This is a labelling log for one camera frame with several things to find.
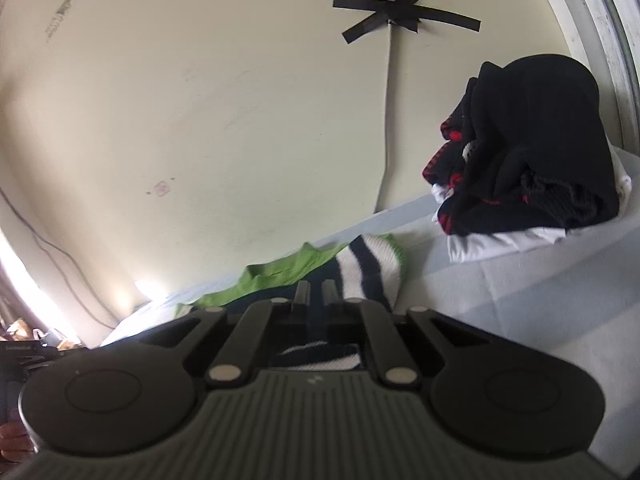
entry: gray cable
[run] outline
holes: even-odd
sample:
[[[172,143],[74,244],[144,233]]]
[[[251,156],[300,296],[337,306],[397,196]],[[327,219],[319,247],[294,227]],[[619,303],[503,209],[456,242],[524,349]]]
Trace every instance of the gray cable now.
[[[51,242],[49,242],[46,238],[42,237],[39,232],[36,231],[36,229],[29,223],[29,221],[20,214],[20,212],[14,207],[14,205],[12,204],[12,202],[9,200],[8,196],[6,195],[6,193],[4,192],[4,190],[2,189],[2,187],[0,187],[0,195],[2,196],[2,198],[4,199],[4,201],[6,202],[6,204],[9,206],[9,209],[11,209],[11,211],[14,213],[14,215],[16,216],[16,218],[22,222],[22,224],[24,224],[27,229],[29,229],[29,231],[31,231],[31,233],[33,234],[33,238],[36,241],[37,246],[40,248],[41,251],[43,251],[44,253],[47,254],[47,256],[49,257],[49,259],[51,260],[51,262],[53,263],[53,265],[56,267],[56,269],[58,270],[58,272],[60,273],[60,275],[62,276],[62,279],[65,282],[66,288],[69,289],[69,292],[71,293],[71,295],[75,298],[75,300],[78,302],[78,304],[82,307],[82,309],[91,317],[91,319],[93,319],[96,323],[99,323],[100,325],[102,325],[103,327],[109,328],[110,330],[114,330],[115,327],[108,325],[102,321],[100,321],[97,317],[94,316],[94,314],[87,308],[87,306],[80,300],[80,298],[78,297],[78,295],[76,294],[74,288],[71,285],[71,282],[69,281],[68,276],[65,274],[65,271],[58,265],[57,261],[55,260],[55,258],[52,256],[51,253],[49,253],[49,251],[47,251],[41,244],[40,241],[42,241],[43,243],[47,244],[48,246],[54,248],[55,250],[59,251],[60,253],[64,254],[67,258],[69,258],[69,260],[71,261],[71,263],[73,264],[73,266],[76,268],[76,270],[78,271],[78,274],[80,275],[80,278],[82,279],[82,281],[84,282],[84,284],[86,285],[86,288],[89,290],[89,292],[91,293],[91,295],[95,298],[95,301],[98,302],[98,304],[100,304],[101,307],[103,307],[103,309],[105,311],[107,311],[111,317],[113,317],[113,319],[116,322],[120,322],[120,320],[118,319],[118,317],[109,309],[109,307],[106,306],[106,304],[104,303],[103,300],[101,300],[100,296],[98,296],[98,294],[96,293],[96,291],[94,290],[94,288],[91,286],[91,283],[89,282],[89,280],[87,279],[87,276],[84,274],[84,272],[82,271],[82,268],[80,267],[80,265],[78,264],[78,262],[76,261],[76,259],[69,254],[68,252],[66,252],[64,249],[61,249],[60,247],[58,247],[56,244],[53,244]]]
[[[392,45],[394,41],[394,26],[391,23],[388,24],[388,31],[389,31],[389,46],[388,46],[388,53],[387,53],[387,59],[386,59],[385,104],[384,104],[383,119],[382,119],[384,138],[385,138],[385,167],[384,167],[384,171],[382,172],[382,178],[380,179],[380,186],[378,187],[378,196],[376,197],[376,206],[373,209],[373,214],[379,213],[380,211],[382,211],[382,205],[380,202],[382,201],[383,190],[386,188],[388,171],[389,171],[389,167],[391,166],[391,161],[389,160],[390,158],[390,135],[389,135],[390,127],[388,124],[389,123],[389,113],[388,113],[389,80],[391,79],[391,55],[392,55]]]

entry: circular pad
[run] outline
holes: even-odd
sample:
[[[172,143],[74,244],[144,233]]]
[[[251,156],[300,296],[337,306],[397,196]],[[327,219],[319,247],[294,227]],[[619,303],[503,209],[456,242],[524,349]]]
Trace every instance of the circular pad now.
[[[602,391],[586,372],[507,344],[456,349],[434,378],[430,401],[459,438],[528,460],[586,450],[604,414]]]
[[[114,456],[171,434],[195,401],[171,349],[123,342],[43,368],[24,387],[20,412],[38,447]]]

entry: green fabric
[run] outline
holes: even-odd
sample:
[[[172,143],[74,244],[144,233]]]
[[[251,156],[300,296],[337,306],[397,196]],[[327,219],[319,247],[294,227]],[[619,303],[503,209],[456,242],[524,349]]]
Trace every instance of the green fabric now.
[[[226,290],[206,294],[196,300],[193,305],[198,308],[224,306],[258,290],[274,286],[292,285],[304,278],[312,270],[327,263],[346,246],[347,244],[342,244],[322,250],[305,243],[297,253],[290,256],[285,256],[268,264],[248,266],[234,286]]]
[[[407,265],[406,255],[404,254],[404,249],[402,248],[402,245],[398,243],[398,240],[396,240],[396,237],[393,236],[392,234],[376,235],[376,238],[382,238],[391,247],[391,250],[394,252],[394,256],[396,257],[396,260],[398,260],[398,262],[400,263],[400,282],[401,283],[404,282],[404,279],[406,278],[406,274],[407,274],[408,265]]]

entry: mattress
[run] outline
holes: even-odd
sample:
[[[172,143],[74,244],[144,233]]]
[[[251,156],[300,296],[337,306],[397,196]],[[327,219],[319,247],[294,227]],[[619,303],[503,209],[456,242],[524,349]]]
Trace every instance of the mattress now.
[[[634,186],[625,214],[545,248],[466,264],[449,261],[446,236],[424,196],[319,240],[349,242],[393,233],[408,275],[396,312],[423,305],[587,370],[606,397],[591,452],[627,476],[640,463],[640,158],[618,155]],[[174,319],[179,303],[231,286],[237,274],[152,302],[105,339],[108,344]]]

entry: white wall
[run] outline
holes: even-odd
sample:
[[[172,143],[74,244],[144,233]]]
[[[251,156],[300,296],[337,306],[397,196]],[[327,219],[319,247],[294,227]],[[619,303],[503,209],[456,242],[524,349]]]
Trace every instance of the white wall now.
[[[40,235],[46,239],[51,240],[52,237],[47,232],[46,227],[42,224],[37,217],[30,200],[23,192],[20,183],[15,178],[14,172],[8,162],[8,159],[4,156],[3,150],[0,150],[0,184],[4,193],[8,196],[12,205],[23,215],[28,218],[30,224],[39,232]],[[92,298],[90,293],[86,290],[84,285],[70,261],[64,256],[61,256],[50,246],[40,243],[41,247],[49,251],[56,261],[60,269],[66,273],[73,290],[78,295],[78,298],[89,309],[94,316],[100,320],[104,325],[100,325],[95,322],[83,309],[82,305],[78,303],[76,298],[73,297],[71,291],[67,288],[65,282],[55,266],[49,260],[49,257],[43,252],[42,248],[38,246],[36,240],[33,237],[31,231],[23,225],[18,217],[11,211],[9,205],[0,198],[0,238],[7,238],[10,242],[11,248],[8,251],[13,250],[18,254],[20,260],[24,264],[24,267],[28,270],[29,275],[35,280],[37,287],[48,296],[50,300],[57,305],[58,312],[47,311],[46,316],[41,316],[41,321],[49,322],[49,320],[55,320],[54,325],[56,328],[63,330],[65,335],[73,337],[73,332],[78,332],[82,341],[88,346],[97,346],[103,340],[103,338],[110,333],[108,326],[115,326],[117,320],[108,313],[105,312],[96,300]],[[11,258],[7,257],[4,248],[2,251],[2,265],[12,265]],[[14,274],[20,275],[20,270],[15,268],[5,268],[5,272],[9,277]],[[30,288],[26,280],[21,280],[22,288],[27,288],[28,296],[24,296],[23,299],[27,301],[29,306],[34,308],[34,311],[38,314],[42,309],[50,308],[42,297]],[[65,329],[65,322],[71,322],[73,326],[73,332],[69,332]]]
[[[332,0],[72,0],[60,21],[64,1],[6,3],[0,147],[121,316],[142,301],[136,280],[177,290],[370,214],[388,39],[340,34],[366,13]],[[484,60],[568,52],[546,0],[423,4],[482,29],[396,31],[386,206],[429,192],[420,172],[438,126]]]

